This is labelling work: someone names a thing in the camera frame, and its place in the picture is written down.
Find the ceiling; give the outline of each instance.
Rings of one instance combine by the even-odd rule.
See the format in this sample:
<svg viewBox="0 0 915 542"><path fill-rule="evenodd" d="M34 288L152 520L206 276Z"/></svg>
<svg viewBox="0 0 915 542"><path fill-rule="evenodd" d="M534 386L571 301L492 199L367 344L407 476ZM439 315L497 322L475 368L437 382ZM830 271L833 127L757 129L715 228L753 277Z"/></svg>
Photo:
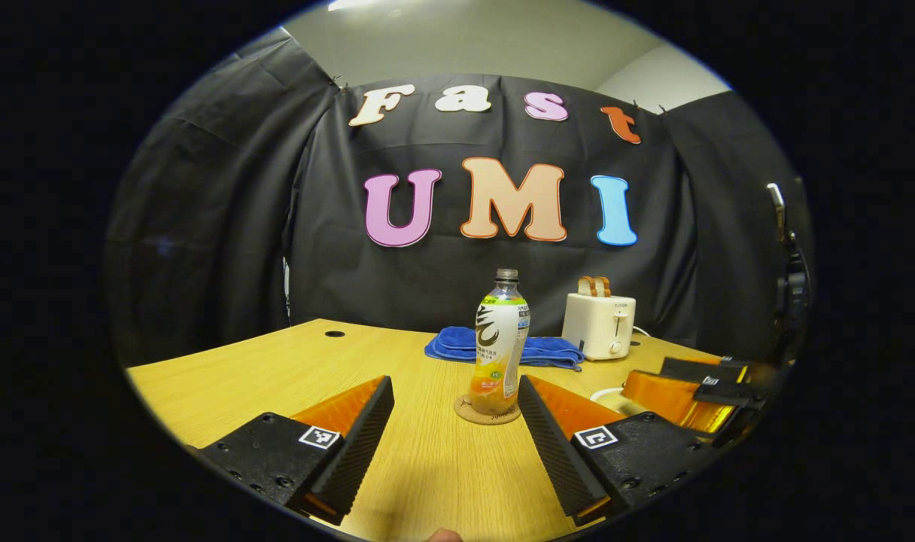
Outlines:
<svg viewBox="0 0 915 542"><path fill-rule="evenodd" d="M596 90L664 41L581 0L328 3L283 26L351 86L431 73L493 73Z"/></svg>

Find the wooden table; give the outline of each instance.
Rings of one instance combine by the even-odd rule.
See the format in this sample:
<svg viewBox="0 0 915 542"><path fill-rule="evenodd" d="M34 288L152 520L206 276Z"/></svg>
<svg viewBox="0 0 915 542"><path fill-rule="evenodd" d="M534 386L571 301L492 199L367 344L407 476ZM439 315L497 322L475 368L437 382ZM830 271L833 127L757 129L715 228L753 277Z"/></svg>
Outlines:
<svg viewBox="0 0 915 542"><path fill-rule="evenodd" d="M324 336L328 330L346 335ZM420 541L445 527L465 542L549 540L575 531L523 418L484 426L454 414L473 364L424 356L431 339L433 333L314 320L133 367L129 375L176 438L203 447L262 412L291 416L388 374L394 412L340 531L367 540ZM634 339L640 345L625 359L585 361L581 373L521 367L520 374L589 397L622 385L630 370L657 373L665 356L702 354L640 333Z"/></svg>

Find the white wall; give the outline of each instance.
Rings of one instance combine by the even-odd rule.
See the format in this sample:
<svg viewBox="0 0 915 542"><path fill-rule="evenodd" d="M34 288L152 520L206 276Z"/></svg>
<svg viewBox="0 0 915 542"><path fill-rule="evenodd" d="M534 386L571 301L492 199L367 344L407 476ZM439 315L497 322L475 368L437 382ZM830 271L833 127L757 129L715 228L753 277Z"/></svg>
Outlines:
<svg viewBox="0 0 915 542"><path fill-rule="evenodd" d="M601 84L595 92L643 109L661 113L661 107L694 102L731 90L718 75L681 49L664 44L634 59Z"/></svg>

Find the plastic bottle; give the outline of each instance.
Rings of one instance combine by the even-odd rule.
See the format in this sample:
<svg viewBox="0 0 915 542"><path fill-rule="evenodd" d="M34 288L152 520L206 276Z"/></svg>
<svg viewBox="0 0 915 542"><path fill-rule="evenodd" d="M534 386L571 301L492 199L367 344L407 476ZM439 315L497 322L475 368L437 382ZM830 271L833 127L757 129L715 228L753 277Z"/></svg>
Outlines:
<svg viewBox="0 0 915 542"><path fill-rule="evenodd" d="M524 351L530 311L517 291L516 269L498 269L491 293L475 315L477 360L468 398L479 414L501 415L517 402L517 367Z"/></svg>

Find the bottle label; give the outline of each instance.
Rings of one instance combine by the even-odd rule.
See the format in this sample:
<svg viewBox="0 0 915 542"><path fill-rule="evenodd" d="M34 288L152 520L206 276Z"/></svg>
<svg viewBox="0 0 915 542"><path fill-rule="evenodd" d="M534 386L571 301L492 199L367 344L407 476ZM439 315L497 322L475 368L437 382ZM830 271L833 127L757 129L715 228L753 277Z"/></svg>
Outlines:
<svg viewBox="0 0 915 542"><path fill-rule="evenodd" d="M488 296L478 306L475 343L478 394L508 398L517 392L517 366L524 350L530 311L524 299Z"/></svg>

